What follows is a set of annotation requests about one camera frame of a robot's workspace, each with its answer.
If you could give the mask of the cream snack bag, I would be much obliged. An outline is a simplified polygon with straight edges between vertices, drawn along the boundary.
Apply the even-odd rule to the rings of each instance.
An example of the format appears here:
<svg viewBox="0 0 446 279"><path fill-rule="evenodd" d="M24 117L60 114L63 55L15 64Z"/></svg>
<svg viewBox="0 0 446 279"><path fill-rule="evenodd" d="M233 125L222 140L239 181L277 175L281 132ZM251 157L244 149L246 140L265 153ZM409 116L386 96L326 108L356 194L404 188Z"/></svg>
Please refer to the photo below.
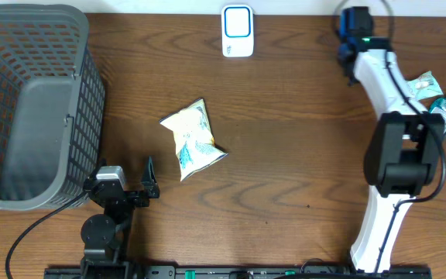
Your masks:
<svg viewBox="0 0 446 279"><path fill-rule="evenodd" d="M160 125L173 133L181 181L228 155L216 147L202 98L161 119Z"/></svg>

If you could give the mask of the teal wet wipes packet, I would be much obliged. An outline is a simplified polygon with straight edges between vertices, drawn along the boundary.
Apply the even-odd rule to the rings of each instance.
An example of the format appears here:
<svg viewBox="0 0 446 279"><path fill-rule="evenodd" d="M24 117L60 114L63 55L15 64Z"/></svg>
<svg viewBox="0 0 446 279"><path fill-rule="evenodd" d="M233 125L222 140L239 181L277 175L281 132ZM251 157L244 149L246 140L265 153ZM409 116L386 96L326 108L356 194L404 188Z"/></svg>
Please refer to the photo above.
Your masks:
<svg viewBox="0 0 446 279"><path fill-rule="evenodd" d="M408 81L407 86L410 89L411 96L418 101L443 95L443 91L431 71Z"/></svg>

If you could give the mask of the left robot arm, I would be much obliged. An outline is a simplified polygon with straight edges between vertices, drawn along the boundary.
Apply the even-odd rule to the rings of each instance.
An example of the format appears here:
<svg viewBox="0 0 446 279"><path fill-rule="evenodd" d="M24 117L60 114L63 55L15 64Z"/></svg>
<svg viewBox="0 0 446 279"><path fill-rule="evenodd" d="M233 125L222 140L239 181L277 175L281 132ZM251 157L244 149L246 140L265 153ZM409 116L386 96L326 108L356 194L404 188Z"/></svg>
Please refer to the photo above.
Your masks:
<svg viewBox="0 0 446 279"><path fill-rule="evenodd" d="M81 228L84 257L82 278L144 278L143 268L126 257L133 213L160 196L153 160L149 157L141 177L142 189L127 191L120 166L103 160L84 181L84 192L104 211L87 219Z"/></svg>

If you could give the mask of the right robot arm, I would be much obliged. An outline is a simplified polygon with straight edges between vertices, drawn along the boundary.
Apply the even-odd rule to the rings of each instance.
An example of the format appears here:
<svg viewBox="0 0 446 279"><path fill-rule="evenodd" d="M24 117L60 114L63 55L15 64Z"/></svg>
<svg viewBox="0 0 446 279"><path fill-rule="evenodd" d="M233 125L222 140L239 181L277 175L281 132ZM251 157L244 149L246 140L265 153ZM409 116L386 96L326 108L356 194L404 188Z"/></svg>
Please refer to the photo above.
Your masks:
<svg viewBox="0 0 446 279"><path fill-rule="evenodd" d="M392 47L394 19L387 36L376 36L366 6L334 11L340 41L338 62L350 84L365 89L377 125L363 159L369 200L349 256L360 278L429 278L428 267L392 267L391 253L411 205L428 202L443 188L446 157L444 120L411 96Z"/></svg>

